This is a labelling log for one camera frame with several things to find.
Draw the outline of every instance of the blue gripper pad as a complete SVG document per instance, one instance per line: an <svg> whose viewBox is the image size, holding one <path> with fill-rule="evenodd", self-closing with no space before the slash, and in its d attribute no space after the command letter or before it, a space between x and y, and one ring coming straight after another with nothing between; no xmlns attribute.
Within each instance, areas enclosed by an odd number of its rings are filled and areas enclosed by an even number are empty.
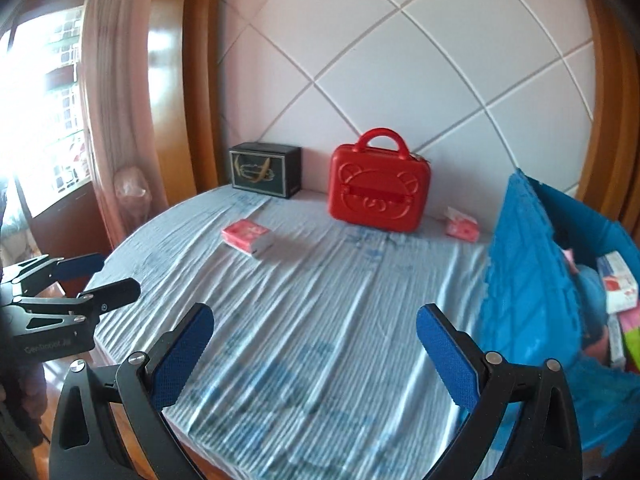
<svg viewBox="0 0 640 480"><path fill-rule="evenodd" d="M53 268L52 278L57 282L89 276L100 272L104 267L104 256L101 254L88 254L68 260L60 260Z"/></svg>
<svg viewBox="0 0 640 480"><path fill-rule="evenodd" d="M203 304L200 311L178 336L153 376L151 405L158 410L173 406L187 379L213 335L211 309Z"/></svg>
<svg viewBox="0 0 640 480"><path fill-rule="evenodd" d="M415 329L453 402L472 412L480 400L478 374L458 347L453 334L427 305L418 310Z"/></svg>

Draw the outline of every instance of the diamond pattern wall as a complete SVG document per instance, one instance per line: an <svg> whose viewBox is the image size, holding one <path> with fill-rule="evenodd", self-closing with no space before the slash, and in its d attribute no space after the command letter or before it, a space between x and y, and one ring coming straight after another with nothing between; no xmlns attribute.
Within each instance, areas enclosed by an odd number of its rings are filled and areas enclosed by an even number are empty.
<svg viewBox="0 0 640 480"><path fill-rule="evenodd" d="M336 146L387 126L431 161L432 216L452 205L492 230L516 167L575 191L595 87L584 0L222 0L221 20L227 145L302 146L307 189L326 191Z"/></svg>

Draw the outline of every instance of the embossed bear face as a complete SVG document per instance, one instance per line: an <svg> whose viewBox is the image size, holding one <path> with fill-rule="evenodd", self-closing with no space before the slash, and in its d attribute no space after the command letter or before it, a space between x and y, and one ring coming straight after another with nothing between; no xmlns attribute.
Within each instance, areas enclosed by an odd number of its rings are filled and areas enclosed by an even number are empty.
<svg viewBox="0 0 640 480"><path fill-rule="evenodd" d="M407 171L363 170L350 163L338 169L338 176L345 206L355 213L393 220L409 212L420 186L418 178Z"/></svg>

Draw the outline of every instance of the window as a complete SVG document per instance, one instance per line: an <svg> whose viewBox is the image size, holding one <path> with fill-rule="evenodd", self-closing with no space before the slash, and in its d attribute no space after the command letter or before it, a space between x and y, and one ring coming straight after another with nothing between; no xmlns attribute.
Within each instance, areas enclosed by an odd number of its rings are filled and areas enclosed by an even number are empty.
<svg viewBox="0 0 640 480"><path fill-rule="evenodd" d="M50 12L0 40L8 74L0 107L9 117L1 165L18 177L32 216L90 179L76 75L81 23L82 7Z"/></svg>

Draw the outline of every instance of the red handle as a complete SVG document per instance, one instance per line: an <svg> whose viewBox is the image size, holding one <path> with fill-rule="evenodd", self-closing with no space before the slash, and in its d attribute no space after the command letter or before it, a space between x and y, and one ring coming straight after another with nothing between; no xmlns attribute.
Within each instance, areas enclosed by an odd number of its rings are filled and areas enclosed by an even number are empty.
<svg viewBox="0 0 640 480"><path fill-rule="evenodd" d="M367 133L362 134L353 145L353 151L356 153L362 152L371 139L375 139L376 137L389 137L394 140L398 145L398 156L402 160L407 160L411 158L411 154L409 153L409 148L406 146L404 139L400 137L400 135L396 134L395 131L390 130L389 128L374 128L373 130L369 130Z"/></svg>

